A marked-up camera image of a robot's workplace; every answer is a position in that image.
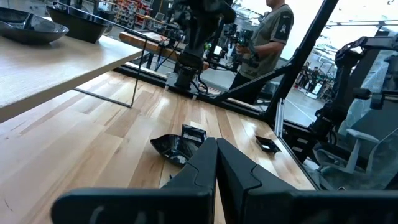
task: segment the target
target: man's hand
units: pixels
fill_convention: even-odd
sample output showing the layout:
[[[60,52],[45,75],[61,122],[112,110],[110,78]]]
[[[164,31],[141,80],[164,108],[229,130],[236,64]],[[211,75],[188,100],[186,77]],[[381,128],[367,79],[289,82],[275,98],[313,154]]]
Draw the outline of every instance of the man's hand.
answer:
[[[248,47],[243,47],[240,44],[236,44],[236,52],[238,54],[251,54],[251,51],[249,50]]]

